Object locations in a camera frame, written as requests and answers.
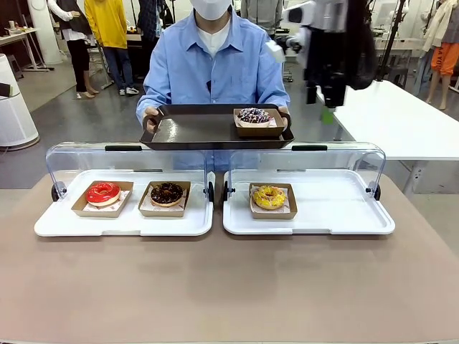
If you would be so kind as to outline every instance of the black serving tray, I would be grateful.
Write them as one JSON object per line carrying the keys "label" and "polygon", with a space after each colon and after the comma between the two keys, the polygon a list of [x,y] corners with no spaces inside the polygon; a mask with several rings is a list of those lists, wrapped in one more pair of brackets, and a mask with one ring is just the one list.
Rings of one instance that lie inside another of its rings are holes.
{"label": "black serving tray", "polygon": [[[216,105],[162,105],[159,115],[147,115],[143,119],[143,135],[140,142],[157,151],[220,150],[220,149],[279,149],[293,141],[288,126],[279,138],[240,138],[237,135],[234,109],[278,109],[272,104],[216,104]],[[154,133],[146,130],[152,120]]]}

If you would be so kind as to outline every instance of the shirt collar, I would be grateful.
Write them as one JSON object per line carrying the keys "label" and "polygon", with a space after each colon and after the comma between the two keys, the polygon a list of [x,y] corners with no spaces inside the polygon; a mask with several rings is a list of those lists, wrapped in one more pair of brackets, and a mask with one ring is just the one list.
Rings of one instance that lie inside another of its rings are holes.
{"label": "shirt collar", "polygon": [[[222,45],[220,50],[226,49],[228,46],[232,46],[235,49],[242,51],[242,37],[241,37],[241,28],[240,28],[240,20],[241,18],[238,17],[235,10],[232,10],[231,13],[231,27],[229,28],[229,34],[226,42]],[[202,41],[198,35],[198,28],[196,26],[196,20],[194,18],[194,10],[191,11],[190,15],[186,19],[186,25],[184,26],[185,40],[184,40],[184,48],[188,50],[194,44],[199,45],[202,49]]]}

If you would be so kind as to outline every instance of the light blue button-up shirt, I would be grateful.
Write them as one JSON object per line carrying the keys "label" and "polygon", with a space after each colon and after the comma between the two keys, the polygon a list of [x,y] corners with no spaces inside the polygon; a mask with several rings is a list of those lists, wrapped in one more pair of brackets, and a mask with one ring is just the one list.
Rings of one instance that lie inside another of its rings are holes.
{"label": "light blue button-up shirt", "polygon": [[[151,55],[150,72],[143,84],[146,95],[136,111],[139,121],[148,106],[165,104],[288,106],[282,65],[265,46],[269,39],[263,29],[233,11],[228,37],[212,59],[199,38],[192,12],[163,32]],[[229,152],[215,151],[214,155],[214,168],[226,169]]]}

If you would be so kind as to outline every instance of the yellow shirt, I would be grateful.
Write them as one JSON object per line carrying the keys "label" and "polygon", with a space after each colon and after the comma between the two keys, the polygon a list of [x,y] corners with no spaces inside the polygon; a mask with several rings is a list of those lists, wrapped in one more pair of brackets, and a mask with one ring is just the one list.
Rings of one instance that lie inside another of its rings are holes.
{"label": "yellow shirt", "polygon": [[85,0],[89,25],[99,44],[127,49],[127,24],[122,0]]}

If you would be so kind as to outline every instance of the yellow glazed donut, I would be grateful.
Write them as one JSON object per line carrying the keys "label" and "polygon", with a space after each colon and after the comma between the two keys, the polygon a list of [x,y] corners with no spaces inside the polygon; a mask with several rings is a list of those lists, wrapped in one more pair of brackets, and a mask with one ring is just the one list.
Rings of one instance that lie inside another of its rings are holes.
{"label": "yellow glazed donut", "polygon": [[285,203],[285,192],[274,186],[260,186],[253,193],[253,200],[263,209],[279,209]]}

